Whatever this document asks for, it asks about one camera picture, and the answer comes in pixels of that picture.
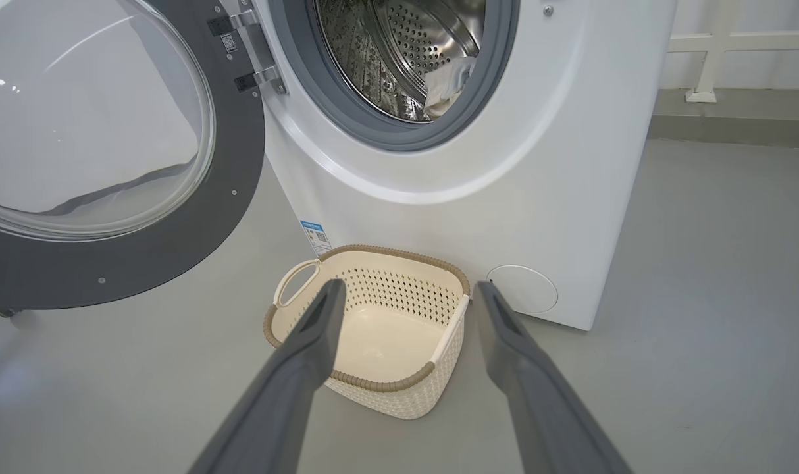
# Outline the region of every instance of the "empty basket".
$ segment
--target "empty basket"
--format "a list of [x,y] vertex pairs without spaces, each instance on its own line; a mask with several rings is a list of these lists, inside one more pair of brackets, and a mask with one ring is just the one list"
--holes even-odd
[[[315,267],[283,303],[292,277]],[[346,284],[344,321],[326,385],[365,407],[403,419],[422,417],[444,392],[463,343],[469,282],[459,268],[411,252],[345,246],[292,268],[265,315],[265,338],[285,340],[330,279]]]

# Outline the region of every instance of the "brown basket rim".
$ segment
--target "brown basket rim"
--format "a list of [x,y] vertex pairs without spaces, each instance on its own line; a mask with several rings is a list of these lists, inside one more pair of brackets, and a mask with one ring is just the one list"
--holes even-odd
[[[432,258],[430,256],[415,254],[413,252],[407,251],[398,251],[397,249],[390,249],[387,247],[378,247],[378,246],[361,246],[361,245],[352,245],[352,246],[342,246],[331,251],[324,253],[319,258],[320,261],[327,261],[334,255],[338,255],[343,252],[349,251],[363,251],[363,252],[371,252],[371,253],[378,253],[382,255],[391,255],[396,256],[399,258],[408,258],[409,260],[413,261],[420,261],[421,263],[426,263],[427,265],[432,265],[433,267],[439,267],[451,274],[455,275],[457,279],[461,282],[461,288],[464,295],[469,295],[469,280],[467,276],[463,274],[459,267],[454,266],[450,262],[438,260],[437,258]],[[282,344],[279,339],[277,339],[274,334],[271,332],[271,323],[274,321],[274,315],[276,315],[276,304],[271,304],[270,308],[268,308],[268,312],[265,313],[265,320],[262,322],[262,332],[265,334],[265,339],[271,343],[271,346],[274,348],[279,348]],[[367,379],[363,379],[361,377],[355,377],[353,375],[345,374],[344,372],[340,372],[340,370],[333,370],[332,378],[336,379],[337,381],[344,382],[346,384],[353,385],[355,387],[363,388],[364,390],[376,391],[376,392],[394,392],[405,390],[408,388],[413,387],[416,384],[419,384],[423,381],[429,374],[435,369],[435,363],[431,360],[426,362],[420,370],[417,370],[415,374],[409,375],[408,377],[404,378],[401,381],[396,382],[374,382],[369,381]]]

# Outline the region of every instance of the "door hinge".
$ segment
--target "door hinge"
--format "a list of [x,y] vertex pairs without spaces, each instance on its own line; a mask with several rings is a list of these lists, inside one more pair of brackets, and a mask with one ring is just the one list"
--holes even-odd
[[268,39],[265,38],[265,31],[262,30],[259,21],[259,13],[255,9],[246,9],[237,15],[213,18],[207,21],[207,25],[214,36],[227,35],[239,29],[244,29],[247,33],[249,43],[246,43],[245,47],[253,51],[259,71],[235,78],[236,89],[239,92],[269,83],[274,92],[288,93],[279,69],[276,67],[276,61],[271,55]]

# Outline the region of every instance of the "cloth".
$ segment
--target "cloth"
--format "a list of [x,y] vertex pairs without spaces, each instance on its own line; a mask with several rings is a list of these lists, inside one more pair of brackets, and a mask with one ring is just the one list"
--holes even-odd
[[475,67],[474,57],[459,57],[426,73],[426,104],[423,111],[432,119],[441,117],[461,95],[463,85]]

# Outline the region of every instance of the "washing machine door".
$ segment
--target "washing machine door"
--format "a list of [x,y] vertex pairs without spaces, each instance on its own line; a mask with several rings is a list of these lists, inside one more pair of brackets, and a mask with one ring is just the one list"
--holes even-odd
[[0,0],[0,307],[141,293],[235,228],[265,127],[222,16],[210,0]]

